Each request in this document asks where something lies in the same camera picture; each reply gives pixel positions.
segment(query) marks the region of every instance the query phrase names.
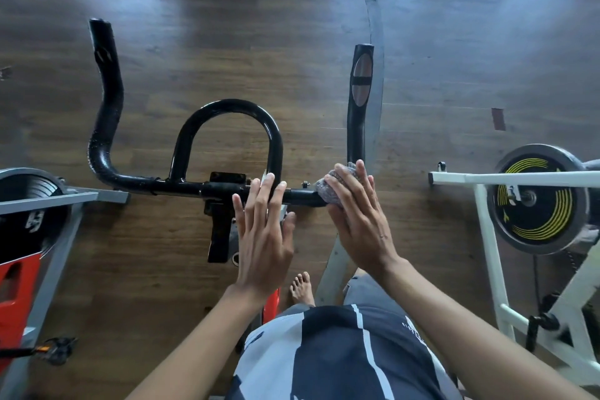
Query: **bare foot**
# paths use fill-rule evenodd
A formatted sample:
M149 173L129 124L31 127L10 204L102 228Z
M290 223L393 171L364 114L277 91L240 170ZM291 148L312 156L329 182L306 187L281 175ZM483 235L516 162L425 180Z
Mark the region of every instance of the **bare foot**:
M290 293L294 303L305 303L306 305L314 305L313 288L310 285L310 276L308 272L299 273L294 277L290 286Z

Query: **left hand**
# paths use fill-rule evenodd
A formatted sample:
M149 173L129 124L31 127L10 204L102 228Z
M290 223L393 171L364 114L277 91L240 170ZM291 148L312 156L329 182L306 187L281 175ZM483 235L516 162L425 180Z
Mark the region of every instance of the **left hand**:
M234 288L262 303L285 280L294 254L296 214L286 216L281 230L279 214L287 184L277 185L269 200L274 179L269 173L262 184L258 178L252 181L245 209L238 194L232 197L239 234L239 270Z

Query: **right hand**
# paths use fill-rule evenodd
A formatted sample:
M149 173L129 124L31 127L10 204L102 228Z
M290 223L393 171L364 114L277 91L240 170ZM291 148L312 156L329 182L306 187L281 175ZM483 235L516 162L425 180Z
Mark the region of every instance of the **right hand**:
M378 275L399 256L388 220L375 193L373 176L367 176L362 160L356 162L358 180L339 163L335 165L335 172L348 185L345 187L335 177L325 176L325 181L334 189L343 207L342 210L335 204L327 205L341 244L357 267L371 275Z

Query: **white tube frame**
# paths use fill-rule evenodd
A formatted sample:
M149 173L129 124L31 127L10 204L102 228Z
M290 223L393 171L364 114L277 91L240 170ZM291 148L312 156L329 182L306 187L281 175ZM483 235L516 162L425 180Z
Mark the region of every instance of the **white tube frame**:
M435 171L430 173L430 183L473 187L498 329L513 340L514 329L527 334L528 319L508 304L496 231L488 212L485 186L546 185L600 188L600 171L515 174L461 174ZM558 372L580 386L594 384L600 386L600 364L592 350L590 336L581 312L581 308L598 288L600 288L600 243L590 249L581 268L550 309L550 313L560 322L560 330L548 332L540 328L537 335L537 344L565 363L557 369ZM566 328L571 332L572 347L558 339L559 334Z

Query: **gray shorts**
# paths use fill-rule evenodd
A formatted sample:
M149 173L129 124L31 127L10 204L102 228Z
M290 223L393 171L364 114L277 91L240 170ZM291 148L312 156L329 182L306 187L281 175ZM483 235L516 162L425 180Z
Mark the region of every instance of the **gray shorts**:
M348 290L344 298L344 305L356 304L382 308L384 310L406 316L406 312L394 299L388 296L381 286L369 274L354 276L348 282ZM287 310L279 313L277 317L304 313L310 305L297 303Z

